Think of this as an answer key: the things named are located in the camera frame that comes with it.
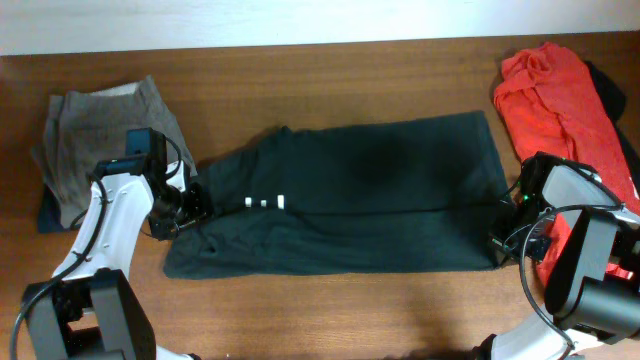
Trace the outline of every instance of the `dark green garment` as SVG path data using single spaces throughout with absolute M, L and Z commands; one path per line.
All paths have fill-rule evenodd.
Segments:
M 169 277 L 487 270 L 506 181 L 481 112 L 292 132 L 199 169 L 215 217 Z M 278 195 L 285 210 L 274 208 Z M 253 199 L 252 208 L 245 198 Z M 260 208 L 259 201 L 268 207 Z

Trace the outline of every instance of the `clothing pile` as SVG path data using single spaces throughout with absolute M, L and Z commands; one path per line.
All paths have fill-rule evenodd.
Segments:
M 504 60 L 502 76 L 494 103 L 521 160 L 543 151 L 591 165 L 604 185 L 631 211 L 640 213 L 636 190 L 640 159 L 613 125 L 622 115 L 626 98 L 604 73 L 583 63 L 571 50 L 546 43 Z M 569 237 L 573 224 L 567 223 L 568 217 L 560 216 L 555 222 L 554 241 L 538 267 L 544 283 Z M 608 271 L 628 276 L 617 265 L 609 265 Z
M 43 174 L 45 194 L 38 215 L 41 233 L 64 231 L 89 206 L 86 174 L 99 161 L 124 156 L 127 130 L 151 127 L 175 141 L 196 175 L 175 116 L 151 76 L 132 84 L 83 94 L 51 96 L 42 143 L 31 155 Z M 168 147 L 169 162 L 178 159 Z

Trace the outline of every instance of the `white wall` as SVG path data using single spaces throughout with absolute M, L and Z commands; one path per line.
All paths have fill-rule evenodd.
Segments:
M 640 29 L 640 0 L 0 0 L 0 54 Z

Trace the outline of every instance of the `folded clothing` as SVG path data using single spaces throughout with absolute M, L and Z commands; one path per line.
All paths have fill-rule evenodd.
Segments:
M 481 112 L 284 127 L 199 181 L 215 215 L 173 241 L 169 277 L 497 266 L 487 234 L 507 185 Z
M 175 141 L 191 175 L 197 174 L 176 118 L 162 101 L 151 76 L 92 94 L 70 91 L 66 96 L 51 96 L 42 144 L 35 146 L 31 155 L 57 204 L 43 201 L 46 209 L 40 212 L 39 230 L 59 229 L 52 214 L 59 216 L 63 228 L 68 228 L 89 206 L 87 172 L 99 161 L 123 157 L 127 131 L 145 127 Z M 171 146 L 167 151 L 169 162 L 178 159 Z
M 522 50 L 502 62 L 502 76 L 504 82 L 495 90 L 494 103 L 521 160 L 544 151 L 589 164 L 630 210 L 640 211 L 615 129 L 589 69 L 576 54 L 552 43 Z M 538 266 L 544 283 L 564 248 L 569 225 L 564 220 L 556 222 L 562 229 L 553 230 L 555 241 Z M 609 270 L 626 275 L 614 265 Z

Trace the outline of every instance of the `cable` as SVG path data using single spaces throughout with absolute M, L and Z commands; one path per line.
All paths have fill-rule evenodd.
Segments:
M 88 176 L 92 178 L 96 184 L 98 184 L 98 187 L 100 188 L 100 194 L 101 194 L 100 214 L 98 215 L 98 221 L 96 222 L 96 226 L 93 229 L 93 234 L 91 234 L 91 238 L 89 239 L 87 246 L 84 248 L 82 253 L 78 255 L 78 258 L 76 259 L 76 261 L 73 264 L 71 264 L 68 268 L 64 269 L 61 273 L 51 278 L 45 285 L 43 285 L 40 288 L 40 290 L 38 290 L 38 292 L 34 296 L 31 297 L 31 299 L 29 299 L 29 301 L 25 303 L 25 305 L 23 305 L 20 308 L 18 317 L 16 318 L 16 321 L 13 325 L 13 330 L 11 331 L 11 340 L 9 342 L 9 355 L 11 357 L 11 360 L 18 359 L 17 347 L 18 347 L 18 333 L 20 332 L 20 324 L 22 324 L 22 321 L 24 321 L 25 317 L 27 316 L 27 314 L 29 313 L 33 305 L 35 305 L 35 303 L 37 303 L 40 299 L 42 299 L 42 297 L 47 295 L 53 289 L 54 286 L 56 286 L 60 281 L 62 281 L 62 279 L 64 279 L 67 275 L 71 274 L 86 260 L 87 255 L 89 255 L 89 252 L 91 252 L 93 245 L 98 239 L 98 235 L 100 235 L 100 229 L 102 228 L 102 223 L 104 222 L 105 215 L 107 214 L 107 204 L 109 202 L 109 199 L 107 198 L 107 190 L 105 189 L 104 184 L 102 184 L 102 181 L 100 181 L 98 176 L 93 173 L 88 174 Z
M 511 194 L 513 192 L 513 190 L 516 189 L 516 187 L 518 187 L 518 185 L 520 184 L 520 178 L 522 177 L 522 172 L 520 172 L 520 175 L 518 175 L 518 178 L 516 179 L 516 181 L 513 183 L 513 185 L 511 185 L 511 187 L 509 189 L 507 189 L 507 191 L 505 191 L 504 193 L 502 193 L 502 195 L 500 195 L 498 197 L 499 200 L 502 200 L 505 196 Z
M 77 230 L 80 228 L 80 226 L 82 226 L 82 224 L 80 224 L 80 226 L 78 226 L 78 221 L 80 221 L 80 219 L 82 219 L 85 215 L 87 215 L 87 210 L 83 210 L 82 212 L 80 212 L 80 214 L 78 214 L 78 216 L 76 216 L 73 220 L 71 220 L 71 225 L 69 225 L 69 230 Z
M 150 238 L 152 238 L 152 239 L 155 239 L 155 237 L 154 237 L 153 235 L 149 234 L 148 232 L 146 232 L 146 231 L 144 231 L 144 230 L 142 230 L 142 229 L 140 229 L 140 233 L 141 233 L 142 235 L 144 235 L 144 236 L 148 236 L 148 237 L 150 237 Z
M 176 166 L 175 169 L 173 169 L 170 173 L 166 175 L 167 179 L 171 179 L 175 174 L 178 173 L 178 170 L 180 170 L 180 165 L 182 164 L 182 152 L 180 151 L 180 148 L 178 148 L 178 145 L 173 140 L 171 140 L 168 137 L 165 137 L 165 139 L 167 139 L 169 144 L 173 146 L 173 148 L 176 150 L 176 153 L 178 154 L 178 166 Z
M 507 236 L 506 239 L 504 239 L 504 242 L 502 243 L 502 247 L 507 251 L 507 252 L 512 252 L 513 250 L 515 250 L 515 248 L 518 246 L 518 244 L 514 244 L 513 247 L 509 248 L 507 247 L 507 243 L 509 242 L 509 239 L 511 239 L 513 236 L 515 236 L 517 233 L 519 233 L 520 231 L 528 228 L 529 226 L 531 226 L 531 224 L 527 224 L 521 228 L 519 228 L 518 230 L 512 232 L 511 234 L 509 234 L 509 236 Z
M 620 210 L 623 207 L 624 206 L 622 204 L 614 205 L 614 206 L 608 206 L 608 205 L 569 205 L 569 206 L 561 206 L 561 207 L 555 208 L 555 209 L 553 209 L 551 211 L 545 212 L 542 215 L 540 215 L 536 219 L 536 221 L 533 223 L 533 225 L 531 225 L 531 229 L 529 229 L 529 232 L 527 233 L 527 236 L 524 238 L 524 242 L 522 243 L 522 249 L 520 249 L 520 261 L 518 263 L 519 264 L 519 270 L 520 270 L 520 282 L 522 283 L 522 289 L 524 290 L 524 294 L 527 297 L 527 300 L 529 300 L 529 304 L 533 308 L 533 311 L 535 311 L 535 313 L 538 314 L 540 319 L 542 319 L 542 321 L 547 326 L 549 326 L 551 328 L 551 330 L 555 331 L 558 335 L 560 335 L 567 342 L 567 349 L 564 351 L 564 353 L 562 354 L 562 357 L 560 359 L 565 359 L 571 353 L 571 351 L 575 350 L 575 345 L 573 344 L 573 340 L 571 340 L 571 337 L 569 337 L 569 335 L 567 335 L 567 333 L 562 331 L 551 320 L 549 320 L 549 318 L 544 314 L 544 312 L 542 312 L 542 310 L 540 309 L 538 304 L 536 304 L 536 301 L 534 300 L 533 295 L 531 295 L 531 290 L 529 289 L 529 284 L 527 283 L 527 274 L 525 273 L 525 270 L 524 270 L 524 262 L 525 262 L 526 251 L 527 251 L 527 244 L 529 242 L 529 239 L 531 238 L 531 234 L 533 233 L 533 230 L 544 219 L 546 219 L 546 218 L 548 218 L 550 216 L 558 215 L 558 214 L 563 213 L 563 212 L 573 211 L 573 210 L 584 210 L 586 208 L 601 209 L 601 210 L 608 210 L 608 211 L 616 211 L 616 210 Z

